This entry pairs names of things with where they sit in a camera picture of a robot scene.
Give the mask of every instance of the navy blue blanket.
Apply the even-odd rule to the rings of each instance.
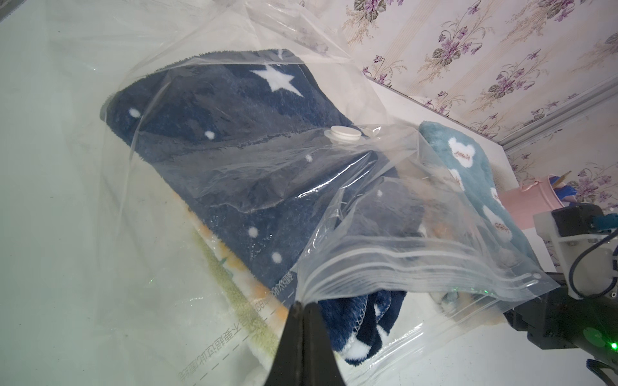
[[[383,186],[379,196],[362,200],[356,209],[377,222],[385,221],[385,214],[372,209],[379,200],[404,203],[401,196],[409,193],[392,184],[394,170],[376,175],[385,155],[333,146],[324,136],[325,128],[352,122],[291,52],[213,52],[197,58],[265,64],[187,59],[115,94],[101,118],[129,146],[135,139],[137,154],[262,284],[273,288],[291,272],[293,282],[277,295],[290,306],[294,265],[340,188],[345,187],[344,202],[351,203]],[[277,61],[290,64],[267,64]],[[411,203],[399,213],[400,218],[388,214],[398,225],[385,232],[420,236],[422,206]],[[352,364],[376,353],[404,296],[379,291],[321,301],[333,349]],[[346,355],[350,347],[353,352]]]

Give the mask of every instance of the white bear print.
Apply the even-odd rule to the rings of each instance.
[[[511,239],[513,238],[513,233],[511,233],[509,227],[506,226],[504,221],[485,205],[483,205],[483,213],[485,214],[485,217],[487,217],[489,222],[492,223],[492,225],[494,225],[494,228],[496,228],[496,230],[498,231],[498,236],[504,241],[511,241]]]
[[[457,171],[457,169],[449,169],[449,172],[451,172],[451,174],[453,175],[453,178],[455,179],[455,181],[457,181],[457,183],[459,184],[459,187],[465,191],[464,188],[464,183],[462,182],[462,176],[459,174],[459,172]]]
[[[471,167],[474,161],[472,158],[476,153],[476,149],[472,145],[464,145],[461,142],[457,142],[455,137],[449,140],[449,146],[453,152],[453,157],[459,161],[463,167]]]
[[[496,190],[496,188],[489,188],[489,191],[491,192],[491,196],[498,202],[498,204],[500,204],[500,206],[504,208],[504,205],[502,205],[502,201],[500,201],[500,197],[498,197],[498,191]]]

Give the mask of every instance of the clear plastic bag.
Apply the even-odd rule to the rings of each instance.
[[[261,385],[294,299],[409,292],[377,353],[339,354],[373,384],[554,288],[298,4],[64,0],[48,22],[98,179],[101,379]]]

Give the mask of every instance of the white star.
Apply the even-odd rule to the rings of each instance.
[[[282,88],[284,90],[291,91],[298,96],[303,96],[303,94],[301,94],[299,90],[296,90],[296,87],[290,84],[290,81],[294,79],[294,77],[291,75],[279,72],[269,65],[266,65],[266,70],[251,70],[251,72],[259,76],[260,78],[266,79],[268,85],[271,87],[272,92],[275,92],[278,89]]]

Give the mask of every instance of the light blue blanket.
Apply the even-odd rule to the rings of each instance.
[[[481,146],[466,134],[436,122],[425,121],[418,130],[445,163],[479,215],[493,225],[494,236],[503,242],[503,247],[515,247],[538,265],[528,239],[498,198],[489,159]]]

